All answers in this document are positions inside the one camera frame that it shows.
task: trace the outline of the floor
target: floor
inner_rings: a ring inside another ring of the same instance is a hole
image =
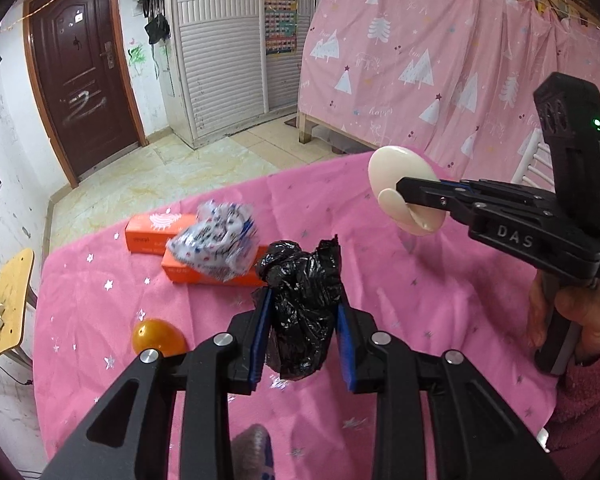
[[[54,207],[50,250],[186,196],[338,155],[320,139],[298,142],[279,118],[192,150],[176,135],[89,176]]]

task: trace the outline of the metal screw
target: metal screw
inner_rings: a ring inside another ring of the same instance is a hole
[[[371,341],[377,345],[384,346],[391,342],[391,336],[387,332],[376,332],[371,336]]]
[[[464,362],[464,356],[458,350],[449,350],[445,354],[445,359],[450,365],[461,365]]]
[[[142,353],[140,354],[140,360],[144,364],[153,363],[158,359],[158,357],[160,357],[160,352],[158,352],[155,348],[142,350]]]
[[[234,342],[234,336],[229,334],[228,332],[222,332],[220,334],[216,334],[214,337],[214,343],[218,346],[227,346]]]

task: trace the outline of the poster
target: poster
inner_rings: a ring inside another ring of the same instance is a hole
[[[267,56],[294,54],[298,44],[298,0],[264,0]]]

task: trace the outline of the orange box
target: orange box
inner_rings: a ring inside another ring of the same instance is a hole
[[[263,286],[266,285],[256,274],[255,263],[267,252],[266,246],[260,246],[253,267],[243,276],[238,276],[228,282],[220,282],[206,274],[202,274],[176,260],[169,251],[164,253],[162,268],[173,283],[199,283],[202,285],[233,285],[233,286]]]
[[[131,253],[162,256],[167,250],[167,241],[197,220],[196,215],[174,213],[133,216],[125,228],[126,246]]]

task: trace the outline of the orange egg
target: orange egg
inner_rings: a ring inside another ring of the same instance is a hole
[[[187,342],[182,332],[161,319],[145,319],[136,324],[131,336],[131,345],[136,354],[148,348],[159,350],[165,357],[184,354],[187,351]]]

